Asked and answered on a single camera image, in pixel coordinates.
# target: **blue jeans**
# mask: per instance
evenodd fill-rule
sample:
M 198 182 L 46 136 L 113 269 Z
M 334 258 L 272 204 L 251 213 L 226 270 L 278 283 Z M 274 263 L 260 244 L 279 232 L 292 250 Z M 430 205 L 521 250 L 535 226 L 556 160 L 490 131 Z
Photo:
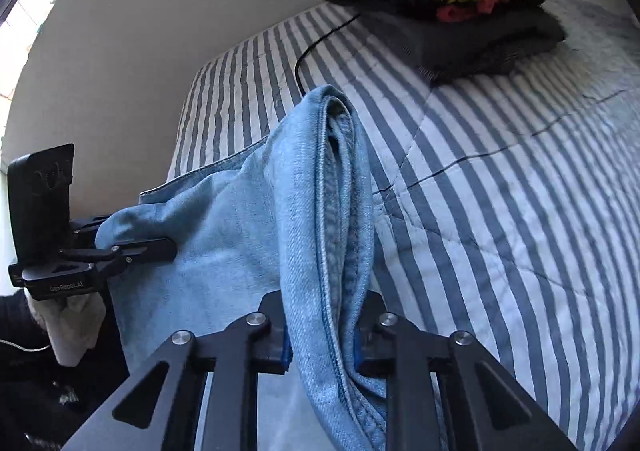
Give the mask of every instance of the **blue jeans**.
M 267 139 L 143 193 L 140 205 L 102 225 L 96 245 L 155 237 L 177 243 L 175 260 L 129 269 L 111 283 L 130 367 L 175 330 L 222 330 L 280 288 L 299 371 L 290 381 L 300 380 L 337 449 L 384 448 L 384 382 L 354 369 L 373 226 L 365 133 L 344 95 L 322 86 Z M 261 448 L 326 449 L 309 441 L 317 422 L 304 407 L 282 434 L 287 420 L 276 405 L 298 386 L 265 384 L 258 431 L 273 437 Z

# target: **metal screw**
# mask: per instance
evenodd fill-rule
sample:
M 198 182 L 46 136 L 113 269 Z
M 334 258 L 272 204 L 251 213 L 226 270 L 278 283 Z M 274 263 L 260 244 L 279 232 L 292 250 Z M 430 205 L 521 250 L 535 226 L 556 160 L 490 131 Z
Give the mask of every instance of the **metal screw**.
M 474 336 L 469 332 L 465 332 L 464 330 L 459 330 L 458 332 L 453 334 L 453 340 L 457 345 L 460 346 L 469 346 L 472 342 L 474 342 Z
M 378 322 L 383 326 L 393 326 L 398 322 L 398 316 L 396 314 L 392 314 L 391 312 L 385 312 L 383 314 L 380 314 Z
M 260 326 L 267 320 L 267 316 L 262 312 L 251 312 L 246 317 L 246 323 L 251 326 Z
M 171 342 L 174 345 L 185 345 L 189 341 L 191 341 L 191 332 L 187 332 L 187 330 L 178 330 L 171 336 Z

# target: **black cable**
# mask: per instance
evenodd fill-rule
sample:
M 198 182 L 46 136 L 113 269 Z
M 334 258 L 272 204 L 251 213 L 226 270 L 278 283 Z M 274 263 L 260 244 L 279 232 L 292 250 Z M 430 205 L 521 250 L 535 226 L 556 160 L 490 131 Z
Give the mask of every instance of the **black cable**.
M 421 178 L 420 180 L 415 181 L 413 184 L 408 185 L 406 188 L 407 189 L 411 189 L 412 187 L 417 186 L 418 184 L 421 184 L 425 180 L 430 180 L 432 178 L 435 178 L 436 176 L 439 176 L 439 175 L 443 174 L 444 172 L 448 171 L 453 166 L 457 166 L 457 165 L 462 164 L 463 162 L 466 162 L 468 160 L 475 160 L 476 158 L 485 158 L 485 157 L 488 157 L 488 156 L 494 156 L 494 155 L 497 155 L 498 153 L 500 153 L 502 151 L 506 151 L 508 149 L 512 149 L 512 148 L 522 144 L 522 142 L 524 142 L 525 140 L 528 140 L 530 138 L 534 138 L 534 137 L 538 136 L 539 134 L 544 133 L 545 131 L 550 129 L 553 125 L 557 124 L 562 119 L 564 119 L 564 118 L 566 118 L 568 116 L 569 116 L 569 113 L 565 113 L 564 115 L 561 115 L 561 116 L 553 119 L 549 124 L 547 124 L 542 129 L 540 129 L 538 131 L 535 131 L 530 135 L 521 135 L 520 136 L 520 141 L 516 142 L 515 144 L 509 144 L 509 145 L 503 146 L 501 148 L 496 149 L 495 151 L 490 151 L 489 153 L 478 153 L 478 154 L 475 154 L 475 155 L 466 155 L 466 156 L 464 156 L 462 158 L 459 158 L 458 160 L 454 160 L 451 164 L 449 164 L 447 166 L 444 166 L 442 169 L 438 169 L 435 173 L 431 173 L 429 176 L 426 176 L 424 178 Z M 393 186 L 394 186 L 394 184 L 391 184 L 390 186 L 385 187 L 384 189 L 380 189 L 380 190 L 376 191 L 373 194 L 376 195 L 378 193 L 386 193 Z
M 42 352 L 44 350 L 47 350 L 51 346 L 51 345 L 47 345 L 47 346 L 43 346 L 42 348 L 24 348 L 24 347 L 22 347 L 20 345 L 17 345 L 16 343 L 12 343 L 11 341 L 5 341 L 4 339 L 0 339 L 0 343 L 4 344 L 4 345 L 11 346 L 11 347 L 16 348 L 18 350 L 21 350 L 23 352 Z
M 300 91 L 300 97 L 304 97 L 306 95 L 306 90 L 302 87 L 302 80 L 300 79 L 300 65 L 305 60 L 305 57 L 308 56 L 309 53 L 314 48 L 316 48 L 322 41 L 327 39 L 331 34 L 334 34 L 338 30 L 340 30 L 341 28 L 346 27 L 349 23 L 352 23 L 353 21 L 356 21 L 356 19 L 359 18 L 359 17 L 360 17 L 360 14 L 356 14 L 355 16 L 349 18 L 347 21 L 342 23 L 341 25 L 338 25 L 337 27 L 332 28 L 326 34 L 324 34 L 323 36 L 320 36 L 318 39 L 316 39 L 313 43 L 311 43 L 308 47 L 306 47 L 306 50 L 304 52 L 302 52 L 302 54 L 300 55 L 300 57 L 296 61 L 295 68 L 293 68 L 293 73 L 296 76 L 296 84 L 298 85 L 298 89 Z

